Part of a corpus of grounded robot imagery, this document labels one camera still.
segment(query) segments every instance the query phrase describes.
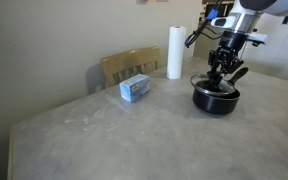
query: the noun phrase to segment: white paper towel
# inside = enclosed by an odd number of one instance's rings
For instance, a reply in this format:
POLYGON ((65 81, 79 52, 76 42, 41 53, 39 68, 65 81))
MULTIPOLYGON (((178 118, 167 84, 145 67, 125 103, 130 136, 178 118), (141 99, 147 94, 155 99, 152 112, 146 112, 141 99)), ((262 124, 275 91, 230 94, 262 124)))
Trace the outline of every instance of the white paper towel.
POLYGON ((185 34, 186 27, 170 27, 167 60, 167 78, 169 79, 181 78, 185 34))

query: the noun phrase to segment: wooden chair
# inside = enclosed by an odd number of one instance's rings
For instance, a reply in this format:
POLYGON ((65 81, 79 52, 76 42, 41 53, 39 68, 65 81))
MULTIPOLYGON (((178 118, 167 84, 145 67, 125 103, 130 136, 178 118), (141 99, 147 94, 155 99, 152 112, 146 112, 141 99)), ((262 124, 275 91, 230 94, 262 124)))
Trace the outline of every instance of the wooden chair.
POLYGON ((135 49, 103 58, 102 67, 109 86, 116 85, 137 74, 145 74, 160 67, 160 48, 135 49))

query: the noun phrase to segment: blue box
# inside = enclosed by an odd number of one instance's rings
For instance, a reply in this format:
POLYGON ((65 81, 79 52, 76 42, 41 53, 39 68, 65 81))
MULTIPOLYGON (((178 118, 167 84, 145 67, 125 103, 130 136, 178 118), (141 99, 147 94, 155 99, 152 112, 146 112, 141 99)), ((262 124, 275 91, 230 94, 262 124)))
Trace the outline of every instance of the blue box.
POLYGON ((150 78, 138 74, 120 83, 121 96, 129 102, 134 102, 150 90, 150 78))

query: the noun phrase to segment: black pot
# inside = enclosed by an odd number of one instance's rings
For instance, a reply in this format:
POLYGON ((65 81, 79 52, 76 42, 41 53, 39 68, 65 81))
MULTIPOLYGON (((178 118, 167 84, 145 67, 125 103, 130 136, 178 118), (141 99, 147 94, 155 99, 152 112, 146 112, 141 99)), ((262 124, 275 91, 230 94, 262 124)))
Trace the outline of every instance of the black pot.
MULTIPOLYGON (((229 82, 232 83, 232 85, 234 85, 239 78, 241 78, 247 73, 247 71, 248 68, 240 69, 229 80, 229 82)), ((203 91, 200 90, 200 88, 196 88, 196 86, 194 87, 195 87, 193 93, 194 104, 200 109, 211 114, 224 115, 233 112, 240 97, 240 92, 235 88, 234 88, 235 91, 233 91, 228 95, 217 96, 204 93, 203 91)))

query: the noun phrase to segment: gray table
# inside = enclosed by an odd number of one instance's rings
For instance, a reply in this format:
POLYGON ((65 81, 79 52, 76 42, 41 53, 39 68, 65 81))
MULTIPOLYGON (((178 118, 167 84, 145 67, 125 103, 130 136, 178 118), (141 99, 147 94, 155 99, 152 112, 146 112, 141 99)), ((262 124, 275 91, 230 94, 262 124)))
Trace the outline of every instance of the gray table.
POLYGON ((235 111, 196 108, 189 77, 206 61, 165 68, 136 103, 118 86, 20 122, 11 138, 14 180, 288 180, 288 81, 250 72, 235 111))

